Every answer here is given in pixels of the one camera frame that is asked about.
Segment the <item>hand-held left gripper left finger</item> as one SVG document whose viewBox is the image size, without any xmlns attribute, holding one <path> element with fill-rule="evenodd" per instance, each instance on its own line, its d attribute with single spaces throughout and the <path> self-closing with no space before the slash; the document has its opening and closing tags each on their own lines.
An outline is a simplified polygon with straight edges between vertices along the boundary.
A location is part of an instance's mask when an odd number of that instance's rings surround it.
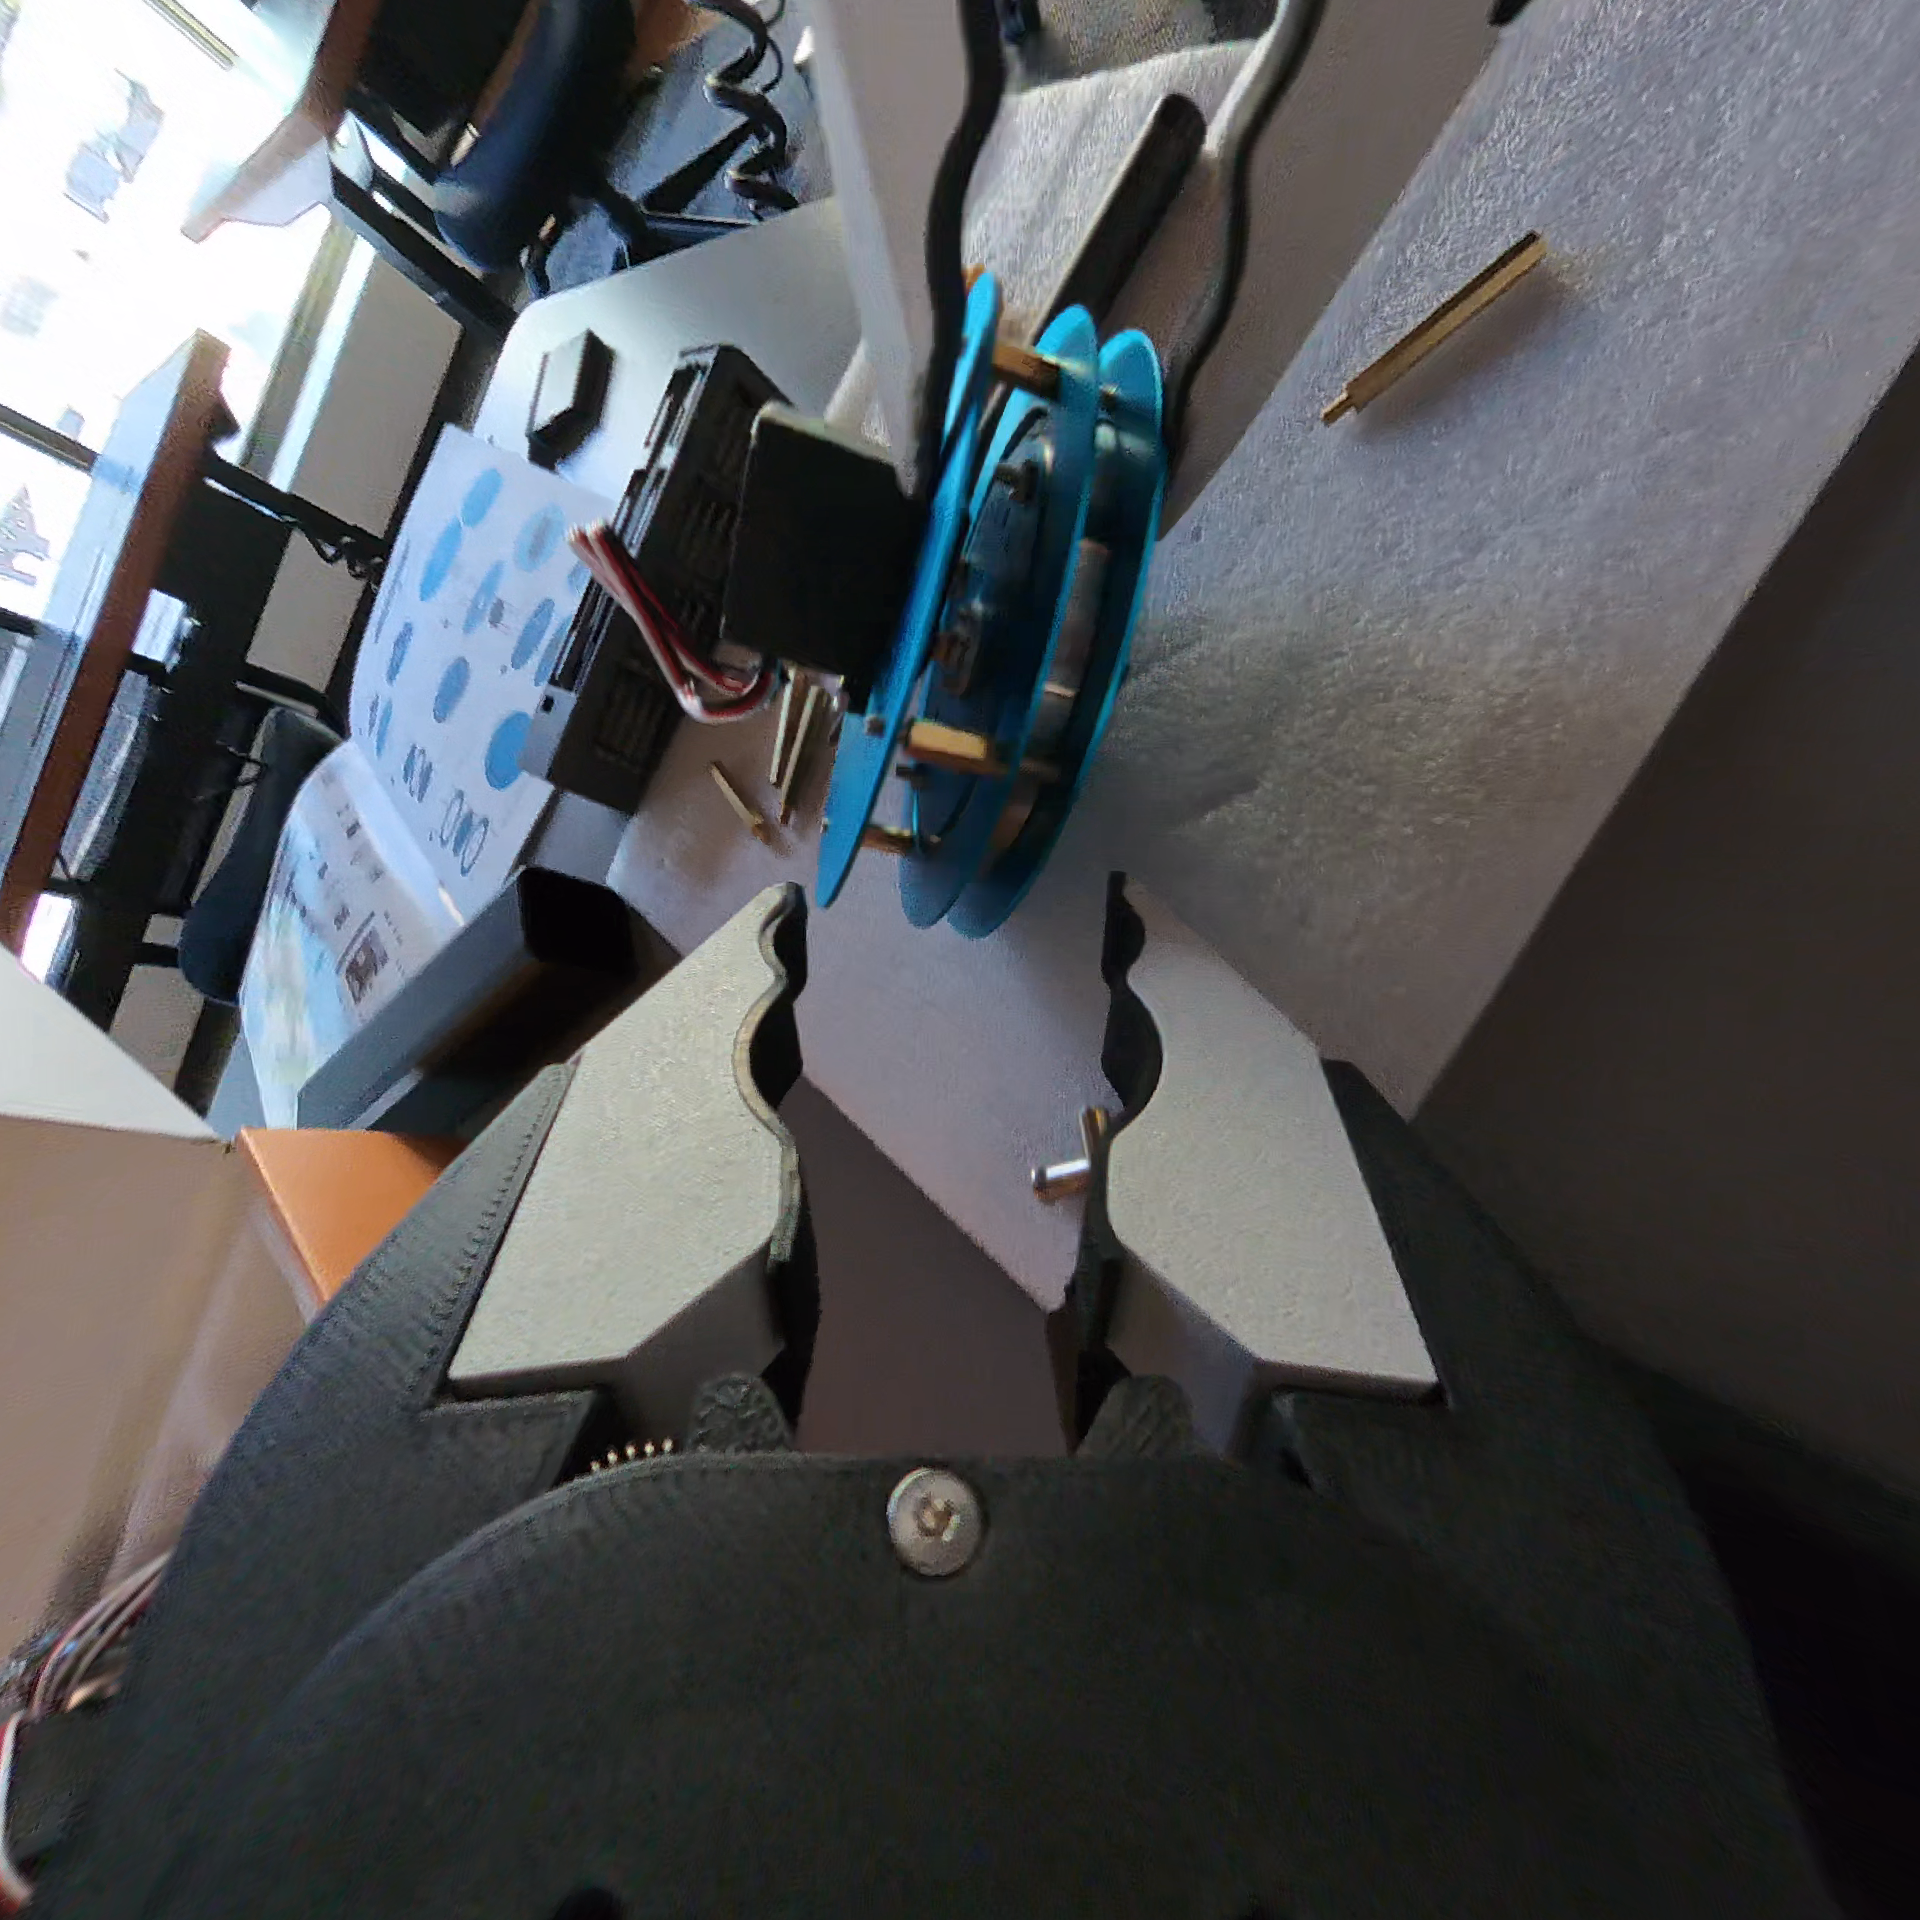
<svg viewBox="0 0 1920 1920">
<path fill-rule="evenodd" d="M 609 1394 L 645 1442 L 691 1442 L 703 1386 L 801 1409 L 819 1260 L 799 1145 L 806 901 L 761 888 L 575 1055 L 447 1362 L 463 1401 Z"/>
</svg>

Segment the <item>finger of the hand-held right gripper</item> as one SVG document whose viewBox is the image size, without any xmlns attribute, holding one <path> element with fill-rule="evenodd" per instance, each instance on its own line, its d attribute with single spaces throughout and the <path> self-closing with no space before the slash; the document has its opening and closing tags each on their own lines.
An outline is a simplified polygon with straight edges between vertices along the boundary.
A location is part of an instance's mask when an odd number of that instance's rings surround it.
<svg viewBox="0 0 1920 1920">
<path fill-rule="evenodd" d="M 812 90 L 891 453 L 934 453 L 967 304 L 968 182 L 1000 106 L 992 1 L 819 1 Z"/>
<path fill-rule="evenodd" d="M 1192 378 L 1168 516 L 1188 511 L 1261 414 L 1473 84 L 1497 40 L 1493 12 L 1486 1 L 1328 5 L 1301 78 L 1252 146 L 1246 262 Z"/>
</svg>

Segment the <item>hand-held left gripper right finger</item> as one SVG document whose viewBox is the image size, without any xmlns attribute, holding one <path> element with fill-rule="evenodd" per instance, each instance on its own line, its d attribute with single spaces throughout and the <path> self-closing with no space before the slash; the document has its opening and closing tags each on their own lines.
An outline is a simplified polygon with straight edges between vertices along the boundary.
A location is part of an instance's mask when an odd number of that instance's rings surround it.
<svg viewBox="0 0 1920 1920">
<path fill-rule="evenodd" d="M 1108 877 L 1107 1092 L 1049 1197 L 1081 1202 L 1049 1350 L 1081 1445 L 1123 1377 L 1173 1380 L 1205 1448 L 1281 1389 L 1425 1404 L 1439 1375 L 1316 1045 L 1141 880 Z"/>
</svg>

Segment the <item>black servo motor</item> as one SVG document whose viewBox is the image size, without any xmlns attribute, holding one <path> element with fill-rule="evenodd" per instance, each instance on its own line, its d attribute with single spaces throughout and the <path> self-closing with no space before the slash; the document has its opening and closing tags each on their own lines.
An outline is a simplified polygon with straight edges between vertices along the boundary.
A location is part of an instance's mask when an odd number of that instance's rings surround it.
<svg viewBox="0 0 1920 1920">
<path fill-rule="evenodd" d="M 925 509 L 872 442 L 772 399 L 751 423 L 723 641 L 836 678 L 855 705 L 886 663 Z"/>
</svg>

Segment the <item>blue double disc base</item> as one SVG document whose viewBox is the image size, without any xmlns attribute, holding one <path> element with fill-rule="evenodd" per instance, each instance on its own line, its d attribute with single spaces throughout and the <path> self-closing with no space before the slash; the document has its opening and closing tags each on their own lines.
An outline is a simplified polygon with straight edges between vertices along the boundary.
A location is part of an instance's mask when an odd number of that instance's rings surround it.
<svg viewBox="0 0 1920 1920">
<path fill-rule="evenodd" d="M 1150 337 L 1099 337 L 1072 304 L 1037 351 L 1059 385 L 999 414 L 896 749 L 910 785 L 902 913 L 968 938 L 1014 913 L 1088 789 L 1165 490 Z"/>
</svg>

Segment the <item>blue round metal plate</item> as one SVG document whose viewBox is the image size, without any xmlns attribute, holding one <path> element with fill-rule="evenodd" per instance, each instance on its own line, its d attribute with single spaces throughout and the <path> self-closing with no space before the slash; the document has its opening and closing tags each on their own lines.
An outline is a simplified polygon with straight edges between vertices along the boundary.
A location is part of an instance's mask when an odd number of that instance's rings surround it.
<svg viewBox="0 0 1920 1920">
<path fill-rule="evenodd" d="M 814 902 L 832 908 L 843 893 L 872 823 L 896 749 L 904 740 L 912 701 L 929 660 L 949 597 L 952 562 L 972 522 L 972 494 L 983 446 L 983 418 L 992 383 L 992 349 L 1000 321 L 1000 286 L 981 272 L 967 289 L 961 344 L 943 407 L 943 434 L 934 463 L 925 529 L 907 574 L 902 609 L 880 653 L 863 705 L 847 710 L 823 806 Z"/>
</svg>

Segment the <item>grey desk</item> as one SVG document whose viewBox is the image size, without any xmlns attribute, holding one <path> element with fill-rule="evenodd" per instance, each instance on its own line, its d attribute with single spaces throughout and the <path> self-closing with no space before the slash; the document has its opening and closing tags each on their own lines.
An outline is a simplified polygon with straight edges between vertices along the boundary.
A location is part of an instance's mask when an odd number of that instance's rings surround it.
<svg viewBox="0 0 1920 1920">
<path fill-rule="evenodd" d="M 1408 1111 L 1735 1469 L 1915 1498 L 1915 357 Z"/>
</svg>

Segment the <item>brown topped desk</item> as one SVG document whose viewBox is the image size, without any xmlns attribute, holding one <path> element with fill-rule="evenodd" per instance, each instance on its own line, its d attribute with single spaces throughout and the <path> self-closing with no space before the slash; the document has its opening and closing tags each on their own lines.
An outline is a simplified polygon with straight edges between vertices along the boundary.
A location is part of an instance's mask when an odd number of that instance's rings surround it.
<svg viewBox="0 0 1920 1920">
<path fill-rule="evenodd" d="M 360 585 L 375 585 L 385 566 L 383 534 L 221 456 L 236 432 L 223 399 L 229 357 L 223 340 L 192 332 L 133 385 L 102 447 L 1 408 L 5 440 L 86 480 L 44 609 L 30 628 L 13 612 L 5 616 L 15 638 L 55 652 L 55 685 L 23 737 L 25 764 L 5 801 L 1 930 L 13 956 L 25 949 L 36 901 L 55 886 L 63 831 L 133 670 L 150 599 L 160 591 L 199 607 L 200 574 L 221 568 L 241 546 L 240 534 L 213 527 L 213 503 L 230 503 L 278 536 L 300 534 Z"/>
</svg>

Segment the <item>silver cross wrench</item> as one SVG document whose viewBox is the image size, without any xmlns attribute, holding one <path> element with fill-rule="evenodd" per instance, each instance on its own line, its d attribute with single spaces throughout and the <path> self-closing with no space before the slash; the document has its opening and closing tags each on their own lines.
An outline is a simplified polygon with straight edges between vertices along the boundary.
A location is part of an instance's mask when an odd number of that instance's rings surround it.
<svg viewBox="0 0 1920 1920">
<path fill-rule="evenodd" d="M 1086 1197 L 1097 1186 L 1112 1138 L 1112 1112 L 1104 1106 L 1086 1106 L 1077 1117 L 1077 1128 L 1078 1145 L 1069 1156 L 1030 1167 L 1030 1193 L 1043 1205 Z"/>
</svg>

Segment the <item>long black box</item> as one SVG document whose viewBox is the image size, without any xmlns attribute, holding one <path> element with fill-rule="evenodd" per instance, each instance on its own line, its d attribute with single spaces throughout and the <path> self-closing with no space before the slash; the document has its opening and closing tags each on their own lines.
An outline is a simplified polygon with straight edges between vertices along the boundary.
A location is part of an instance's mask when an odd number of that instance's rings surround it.
<svg viewBox="0 0 1920 1920">
<path fill-rule="evenodd" d="M 604 882 L 518 871 L 318 1068 L 295 1127 L 472 1141 L 678 959 Z"/>
</svg>

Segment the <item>blue stool chair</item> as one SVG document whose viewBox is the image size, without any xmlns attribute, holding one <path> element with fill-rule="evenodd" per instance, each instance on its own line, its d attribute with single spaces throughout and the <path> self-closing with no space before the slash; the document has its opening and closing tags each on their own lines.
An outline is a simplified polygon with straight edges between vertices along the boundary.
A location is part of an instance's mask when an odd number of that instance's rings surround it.
<svg viewBox="0 0 1920 1920">
<path fill-rule="evenodd" d="M 430 191 L 439 239 L 472 272 L 513 272 L 535 297 L 550 289 L 550 229 L 599 205 L 619 231 L 635 205 L 608 178 L 608 157 L 646 66 L 635 1 L 542 1 L 511 73 L 471 146 Z"/>
</svg>

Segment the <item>black screwdriver bit case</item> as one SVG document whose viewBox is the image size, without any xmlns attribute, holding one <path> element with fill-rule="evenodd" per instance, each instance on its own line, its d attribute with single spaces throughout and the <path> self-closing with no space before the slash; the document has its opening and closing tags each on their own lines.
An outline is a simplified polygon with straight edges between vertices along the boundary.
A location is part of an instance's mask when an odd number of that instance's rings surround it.
<svg viewBox="0 0 1920 1920">
<path fill-rule="evenodd" d="M 751 423 L 782 398 L 734 344 L 678 357 L 616 506 L 567 538 L 587 585 L 540 676 L 528 775 L 632 816 L 678 727 L 731 724 L 772 696 L 777 664 L 719 625 Z"/>
</svg>

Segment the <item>small black box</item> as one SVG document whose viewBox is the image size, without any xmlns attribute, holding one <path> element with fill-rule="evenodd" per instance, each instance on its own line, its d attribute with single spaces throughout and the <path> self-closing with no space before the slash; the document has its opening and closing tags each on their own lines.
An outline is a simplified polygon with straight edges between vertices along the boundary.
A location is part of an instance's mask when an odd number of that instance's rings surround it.
<svg viewBox="0 0 1920 1920">
<path fill-rule="evenodd" d="M 544 351 L 524 426 L 532 466 L 556 470 L 597 432 L 613 360 L 613 349 L 590 326 Z"/>
</svg>

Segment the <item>grey foam mat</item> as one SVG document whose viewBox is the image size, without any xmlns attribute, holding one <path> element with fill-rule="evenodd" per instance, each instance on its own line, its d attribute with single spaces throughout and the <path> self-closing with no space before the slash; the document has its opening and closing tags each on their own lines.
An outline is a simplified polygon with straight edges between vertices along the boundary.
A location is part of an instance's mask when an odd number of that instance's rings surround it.
<svg viewBox="0 0 1920 1920">
<path fill-rule="evenodd" d="M 1526 7 L 1171 522 L 1020 910 L 912 927 L 875 848 L 814 908 L 808 1084 L 1037 1302 L 1108 871 L 1413 1111 L 1915 348 L 1915 114 L 1915 5 Z"/>
</svg>

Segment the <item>printed instruction manual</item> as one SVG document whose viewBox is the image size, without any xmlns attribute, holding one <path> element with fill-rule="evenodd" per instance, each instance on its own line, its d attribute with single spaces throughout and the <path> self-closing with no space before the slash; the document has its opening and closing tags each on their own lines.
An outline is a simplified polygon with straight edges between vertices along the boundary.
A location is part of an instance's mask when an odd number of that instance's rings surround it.
<svg viewBox="0 0 1920 1920">
<path fill-rule="evenodd" d="M 300 1087 L 521 866 L 553 791 L 521 768 L 590 576 L 569 533 L 608 503 L 445 424 L 363 628 L 348 736 L 278 834 L 237 1010 Z"/>
</svg>

